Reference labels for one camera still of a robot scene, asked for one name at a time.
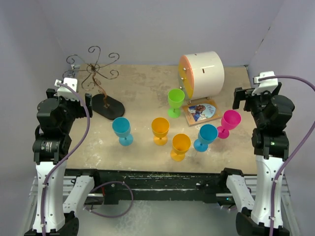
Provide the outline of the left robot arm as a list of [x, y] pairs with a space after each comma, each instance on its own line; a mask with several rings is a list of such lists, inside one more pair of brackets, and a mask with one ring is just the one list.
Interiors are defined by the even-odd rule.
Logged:
[[63, 204], [63, 177], [66, 162], [74, 151], [70, 131], [77, 118], [86, 118], [88, 134], [93, 116], [92, 96], [81, 98], [77, 93], [77, 79], [56, 80], [57, 90], [48, 89], [47, 98], [37, 106], [39, 125], [35, 129], [32, 146], [37, 172], [37, 209], [27, 236], [77, 235], [78, 218], [75, 209]]

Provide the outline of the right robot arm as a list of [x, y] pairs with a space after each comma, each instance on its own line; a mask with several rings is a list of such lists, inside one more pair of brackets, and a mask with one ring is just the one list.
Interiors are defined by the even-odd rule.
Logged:
[[289, 140], [284, 131], [295, 109], [293, 102], [279, 94], [278, 85], [272, 92], [254, 93], [252, 88], [236, 88], [232, 110], [245, 101], [244, 111], [250, 112], [256, 128], [252, 146], [256, 158], [256, 194], [251, 195], [241, 170], [224, 168], [219, 187], [230, 192], [237, 207], [236, 230], [240, 236], [287, 236], [281, 214], [283, 165], [288, 160]]

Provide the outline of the pink plastic wine glass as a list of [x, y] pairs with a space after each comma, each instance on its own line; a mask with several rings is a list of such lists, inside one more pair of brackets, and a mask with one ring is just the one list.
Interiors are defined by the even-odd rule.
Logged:
[[229, 136], [230, 130], [236, 128], [242, 120], [239, 112], [235, 110], [227, 110], [222, 118], [220, 126], [217, 127], [218, 137], [220, 139], [226, 139]]

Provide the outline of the metal wine glass rack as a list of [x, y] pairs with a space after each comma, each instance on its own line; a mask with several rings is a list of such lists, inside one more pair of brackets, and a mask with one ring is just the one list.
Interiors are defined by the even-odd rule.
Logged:
[[99, 46], [90, 46], [88, 52], [90, 54], [98, 51], [96, 62], [86, 63], [86, 68], [81, 69], [80, 66], [76, 66], [75, 59], [78, 58], [81, 62], [85, 60], [77, 54], [72, 54], [66, 58], [66, 63], [71, 65], [71, 69], [63, 73], [63, 77], [67, 75], [71, 78], [74, 77], [78, 72], [87, 72], [88, 76], [81, 82], [81, 88], [85, 91], [91, 91], [97, 89], [98, 94], [92, 97], [92, 108], [93, 111], [99, 115], [107, 118], [108, 120], [115, 120], [116, 118], [122, 117], [125, 113], [125, 107], [122, 102], [114, 99], [113, 97], [107, 95], [105, 89], [101, 86], [101, 81], [96, 76], [101, 76], [107, 80], [114, 80], [118, 78], [119, 71], [112, 69], [110, 71], [110, 76], [106, 77], [101, 74], [100, 69], [107, 67], [119, 60], [120, 55], [118, 53], [110, 53], [108, 57], [112, 60], [111, 63], [105, 64], [103, 66], [99, 65], [98, 61], [101, 54], [101, 48]]

